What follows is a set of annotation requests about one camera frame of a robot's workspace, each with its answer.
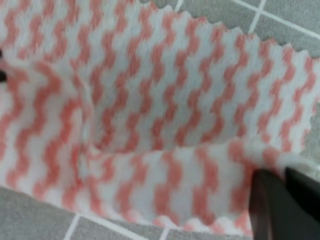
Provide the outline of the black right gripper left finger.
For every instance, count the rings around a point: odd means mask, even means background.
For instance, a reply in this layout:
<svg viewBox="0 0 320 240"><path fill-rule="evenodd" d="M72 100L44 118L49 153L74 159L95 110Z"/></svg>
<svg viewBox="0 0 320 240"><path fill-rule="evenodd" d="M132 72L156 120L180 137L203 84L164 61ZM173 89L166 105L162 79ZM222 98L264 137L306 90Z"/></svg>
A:
<svg viewBox="0 0 320 240"><path fill-rule="evenodd" d="M320 223L308 215L286 188L286 176L256 170L248 205L255 240L318 240Z"/></svg>

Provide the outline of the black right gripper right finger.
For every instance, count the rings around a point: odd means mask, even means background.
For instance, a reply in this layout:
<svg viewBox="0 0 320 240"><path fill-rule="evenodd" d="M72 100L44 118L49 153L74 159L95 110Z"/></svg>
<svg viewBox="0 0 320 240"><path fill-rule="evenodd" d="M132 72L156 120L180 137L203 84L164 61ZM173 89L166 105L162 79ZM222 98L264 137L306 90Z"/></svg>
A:
<svg viewBox="0 0 320 240"><path fill-rule="evenodd" d="M318 223L320 222L320 182L287 167L285 185L298 205Z"/></svg>

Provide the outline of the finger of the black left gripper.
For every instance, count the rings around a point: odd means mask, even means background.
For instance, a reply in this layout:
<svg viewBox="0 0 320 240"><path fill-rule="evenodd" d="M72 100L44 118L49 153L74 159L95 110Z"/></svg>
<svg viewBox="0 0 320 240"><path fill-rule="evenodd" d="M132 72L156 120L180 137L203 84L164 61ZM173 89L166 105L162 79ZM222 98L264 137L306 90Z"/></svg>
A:
<svg viewBox="0 0 320 240"><path fill-rule="evenodd" d="M2 61L3 59L4 59L3 51L0 50L0 61ZM6 83L7 82L7 74L2 68L0 69L0 82L1 83Z"/></svg>

